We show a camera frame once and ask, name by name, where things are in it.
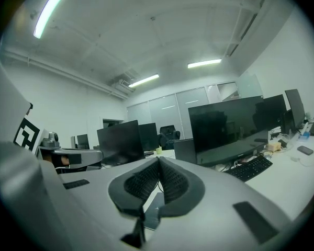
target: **black smartphone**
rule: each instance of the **black smartphone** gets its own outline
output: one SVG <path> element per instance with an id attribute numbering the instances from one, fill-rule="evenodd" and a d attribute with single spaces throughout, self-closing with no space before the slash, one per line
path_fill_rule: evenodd
<path id="1" fill-rule="evenodd" d="M 304 154 L 307 154 L 307 155 L 311 155 L 314 151 L 305 147 L 305 146 L 300 146 L 300 147 L 297 147 L 297 150 L 304 153 Z"/>

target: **fluorescent light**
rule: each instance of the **fluorescent light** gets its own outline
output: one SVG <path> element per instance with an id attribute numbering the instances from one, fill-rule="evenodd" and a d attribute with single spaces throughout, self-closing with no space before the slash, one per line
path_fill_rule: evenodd
<path id="1" fill-rule="evenodd" d="M 193 102 L 197 102 L 197 101 L 198 101 L 198 100 L 193 100 L 193 101 L 185 102 L 185 104 L 193 103 Z"/>
<path id="2" fill-rule="evenodd" d="M 169 108 L 172 108 L 172 107 L 175 107 L 175 105 L 162 108 L 162 110 L 164 110 L 164 109 L 169 109 Z"/>
<path id="3" fill-rule="evenodd" d="M 214 64 L 214 63 L 220 63 L 221 59 L 218 60 L 210 60 L 210 61 L 201 61 L 201 62 L 196 62 L 196 63 L 190 63 L 187 68 L 194 68 L 198 66 L 203 66 L 203 65 L 208 65 L 208 64 Z"/>
<path id="4" fill-rule="evenodd" d="M 41 38 L 44 28 L 50 18 L 53 10 L 57 6 L 60 0 L 48 0 L 46 6 L 44 7 L 40 17 L 38 18 L 35 31 L 33 32 L 33 36 L 36 38 Z"/>
<path id="5" fill-rule="evenodd" d="M 147 82 L 147 81 L 156 79 L 156 78 L 158 78 L 158 77 L 159 77 L 159 75 L 158 75 L 158 74 L 155 74 L 155 75 L 153 75 L 153 76 L 151 76 L 151 77 L 148 77 L 148 78 L 146 78 L 146 79 L 143 79 L 143 80 L 141 80 L 141 81 L 138 81 L 138 82 L 136 82 L 136 83 L 133 83 L 133 84 L 129 85 L 129 87 L 138 86 L 138 85 L 140 85 L 140 84 L 143 84 L 143 83 L 145 83 L 145 82 Z"/>

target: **white ceiling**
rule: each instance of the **white ceiling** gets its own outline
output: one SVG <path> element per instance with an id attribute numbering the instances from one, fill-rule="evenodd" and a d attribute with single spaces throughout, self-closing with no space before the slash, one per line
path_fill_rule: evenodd
<path id="1" fill-rule="evenodd" d="M 262 0 L 62 0 L 37 39 L 46 1 L 23 4 L 3 45 L 111 85 L 123 73 L 162 77 L 173 64 L 228 57 Z"/>

